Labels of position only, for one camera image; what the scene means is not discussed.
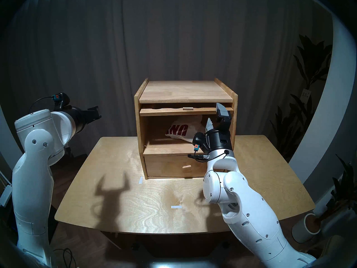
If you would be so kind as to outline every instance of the cabinet side panel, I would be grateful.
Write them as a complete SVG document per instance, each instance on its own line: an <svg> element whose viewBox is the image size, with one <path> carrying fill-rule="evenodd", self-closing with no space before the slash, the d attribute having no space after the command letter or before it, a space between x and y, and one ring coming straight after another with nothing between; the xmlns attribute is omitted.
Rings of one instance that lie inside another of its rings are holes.
<svg viewBox="0 0 357 268"><path fill-rule="evenodd" d="M144 171L144 176L145 179L147 179L147 172L146 172L146 166L145 166L145 161L144 161L144 145L145 145L145 131L146 131L146 119L144 117L140 117L140 109L141 109L141 104L139 103L140 96L142 95L145 87L147 86L147 83L149 82L149 79L146 78L142 85L139 87L138 91L134 95L134 106L135 106L135 121L136 121L136 132L138 134L138 149L139 149L139 155L140 155L140 160L141 160L141 165L142 169Z"/></svg>

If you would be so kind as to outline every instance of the black cable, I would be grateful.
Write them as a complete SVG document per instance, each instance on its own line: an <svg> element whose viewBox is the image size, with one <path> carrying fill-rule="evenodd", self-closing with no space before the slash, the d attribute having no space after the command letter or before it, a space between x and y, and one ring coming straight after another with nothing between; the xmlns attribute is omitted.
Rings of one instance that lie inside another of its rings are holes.
<svg viewBox="0 0 357 268"><path fill-rule="evenodd" d="M63 257L63 261L64 261L64 263L65 263L66 268L70 268L70 267L71 267L72 259L73 259L73 261L74 261L75 268L77 268L76 260L74 259L74 256L73 256L73 254L72 254L72 251L71 251L69 248L65 248L65 249L55 249L55 250L53 250L53 251L63 251L62 257ZM69 265L67 265L67 261L66 261L66 259L65 259L65 252L69 253L70 256L71 256L71 258L70 258L70 260L69 260Z"/></svg>
<svg viewBox="0 0 357 268"><path fill-rule="evenodd" d="M37 103L39 100L47 99L47 98L53 98L53 97L52 97L52 96L47 96L47 97L42 97L42 98L36 100L36 101L30 106L29 114L31 113L31 108L34 106L35 103Z"/></svg>
<svg viewBox="0 0 357 268"><path fill-rule="evenodd" d="M228 155L229 154L229 151L228 152L224 152L223 154L220 154L220 155L218 155L218 156L215 156L214 158L211 158L211 159L206 159L206 160L200 160L200 159L196 159L196 151L195 151L195 153L194 153L194 159L197 161L197 162L201 162L201 163L204 163L204 162L208 162L208 161L211 161L211 160L213 160L213 159L216 159L216 158L218 158L218 157L220 157L220 156L222 156L222 155Z"/></svg>

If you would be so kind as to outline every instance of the gray curtain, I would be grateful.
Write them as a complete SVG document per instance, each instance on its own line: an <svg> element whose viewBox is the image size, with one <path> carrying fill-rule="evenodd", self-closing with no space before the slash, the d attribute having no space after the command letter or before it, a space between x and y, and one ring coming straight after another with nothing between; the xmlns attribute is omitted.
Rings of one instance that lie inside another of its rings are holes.
<svg viewBox="0 0 357 268"><path fill-rule="evenodd" d="M99 105L102 119L70 142L89 153L102 136L136 135L133 96L146 77L217 77L239 95L237 134L274 142L269 119L303 88L298 34L331 44L330 15L311 0L27 0L0 43L17 115L7 120L61 91Z"/></svg>

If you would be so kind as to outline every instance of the white plastic bag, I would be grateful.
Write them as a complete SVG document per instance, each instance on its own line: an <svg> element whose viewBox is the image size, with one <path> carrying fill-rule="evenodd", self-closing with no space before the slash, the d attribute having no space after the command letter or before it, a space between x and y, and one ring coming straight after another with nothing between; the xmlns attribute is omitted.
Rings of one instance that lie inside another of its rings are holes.
<svg viewBox="0 0 357 268"><path fill-rule="evenodd" d="M201 120L202 115L181 116L176 121L172 122L165 135L170 136L173 139L182 139L192 143L194 135L198 131L205 131L204 127L201 125Z"/></svg>

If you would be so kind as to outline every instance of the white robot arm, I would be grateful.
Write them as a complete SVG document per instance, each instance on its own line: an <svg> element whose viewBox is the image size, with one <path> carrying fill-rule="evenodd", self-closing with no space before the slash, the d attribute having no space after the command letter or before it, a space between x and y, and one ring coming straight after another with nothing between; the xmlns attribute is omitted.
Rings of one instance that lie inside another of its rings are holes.
<svg viewBox="0 0 357 268"><path fill-rule="evenodd" d="M214 129L209 120L206 133L197 133L192 142L195 151L201 147L205 155L188 155L207 162L203 179L205 200L218 203L234 235L266 267L300 268L311 263L315 258L290 246L274 211L249 187L234 158L229 133L230 114L221 104L217 104L217 114L219 126ZM215 172L214 169L229 172Z"/></svg>
<svg viewBox="0 0 357 268"><path fill-rule="evenodd" d="M49 267L55 267L47 232L54 183L50 166L61 159L74 134L101 118L97 107L81 110L68 105L65 93L53 98L58 111L40 110L15 122L25 153L13 169L12 195L17 247Z"/></svg>

